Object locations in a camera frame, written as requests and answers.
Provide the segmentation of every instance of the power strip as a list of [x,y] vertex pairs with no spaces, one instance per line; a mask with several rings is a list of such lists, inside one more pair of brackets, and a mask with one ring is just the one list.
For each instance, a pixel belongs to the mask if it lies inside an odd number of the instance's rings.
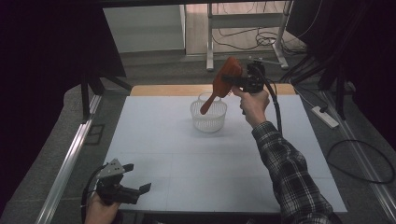
[[314,108],[311,109],[314,114],[316,114],[323,122],[325,122],[331,129],[337,127],[339,123],[335,121],[330,115],[326,112],[320,112],[320,107],[315,106]]

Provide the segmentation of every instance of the orange object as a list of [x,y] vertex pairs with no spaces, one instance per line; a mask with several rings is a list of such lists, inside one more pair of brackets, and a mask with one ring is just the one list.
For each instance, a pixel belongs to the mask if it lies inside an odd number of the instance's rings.
[[241,77],[242,67],[235,57],[229,57],[225,64],[221,67],[215,79],[213,80],[213,92],[209,99],[202,105],[200,112],[206,114],[209,107],[212,105],[215,98],[218,96],[224,98],[231,90],[232,83],[222,80],[223,76]]

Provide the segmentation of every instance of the plaid shirt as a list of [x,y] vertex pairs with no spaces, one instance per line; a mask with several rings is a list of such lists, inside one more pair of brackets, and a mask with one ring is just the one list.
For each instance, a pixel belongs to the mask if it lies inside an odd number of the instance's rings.
[[252,131],[273,181],[282,223],[331,223],[332,206],[320,194],[301,152],[267,121]]

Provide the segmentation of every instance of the white basket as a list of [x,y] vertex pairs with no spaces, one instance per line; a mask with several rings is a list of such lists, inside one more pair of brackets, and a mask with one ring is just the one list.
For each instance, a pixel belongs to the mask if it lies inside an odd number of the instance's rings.
[[198,96],[198,100],[192,102],[190,111],[192,116],[192,122],[194,127],[204,133],[214,133],[220,130],[224,126],[225,113],[227,112],[227,105],[219,98],[217,101],[213,101],[212,105],[206,114],[201,114],[201,106],[205,103],[201,99],[203,94],[211,92],[203,92]]

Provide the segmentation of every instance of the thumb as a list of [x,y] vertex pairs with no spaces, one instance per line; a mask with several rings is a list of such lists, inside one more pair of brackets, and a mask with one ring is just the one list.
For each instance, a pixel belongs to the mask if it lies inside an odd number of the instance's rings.
[[241,89],[239,89],[239,88],[236,87],[236,86],[232,86],[232,87],[231,87],[231,90],[233,91],[233,94],[234,94],[234,95],[239,96],[239,97],[242,97],[242,95],[244,94],[244,92],[241,91]]

